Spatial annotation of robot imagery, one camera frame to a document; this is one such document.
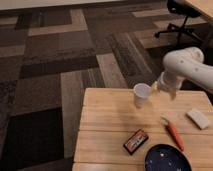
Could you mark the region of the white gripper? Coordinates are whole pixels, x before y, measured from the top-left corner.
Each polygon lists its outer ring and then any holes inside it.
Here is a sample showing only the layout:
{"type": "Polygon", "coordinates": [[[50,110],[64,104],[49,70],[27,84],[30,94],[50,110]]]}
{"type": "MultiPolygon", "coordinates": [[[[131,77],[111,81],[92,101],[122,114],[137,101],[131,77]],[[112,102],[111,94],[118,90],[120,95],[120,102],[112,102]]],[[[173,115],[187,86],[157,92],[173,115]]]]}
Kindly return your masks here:
{"type": "Polygon", "coordinates": [[[164,71],[159,76],[158,80],[151,85],[151,93],[158,93],[159,90],[169,92],[170,99],[174,100],[177,96],[177,91],[182,86],[182,79],[178,76],[164,71]]]}

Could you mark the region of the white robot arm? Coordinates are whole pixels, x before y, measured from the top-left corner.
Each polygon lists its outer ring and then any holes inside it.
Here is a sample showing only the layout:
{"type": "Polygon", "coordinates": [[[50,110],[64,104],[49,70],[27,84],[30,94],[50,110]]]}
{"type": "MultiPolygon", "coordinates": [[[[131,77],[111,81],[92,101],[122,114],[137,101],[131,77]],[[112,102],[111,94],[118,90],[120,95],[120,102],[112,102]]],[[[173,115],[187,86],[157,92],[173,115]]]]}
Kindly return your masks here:
{"type": "Polygon", "coordinates": [[[170,51],[163,57],[164,70],[152,84],[155,91],[164,91],[176,98],[183,82],[189,80],[213,94],[213,66],[204,64],[204,54],[198,47],[170,51]]]}

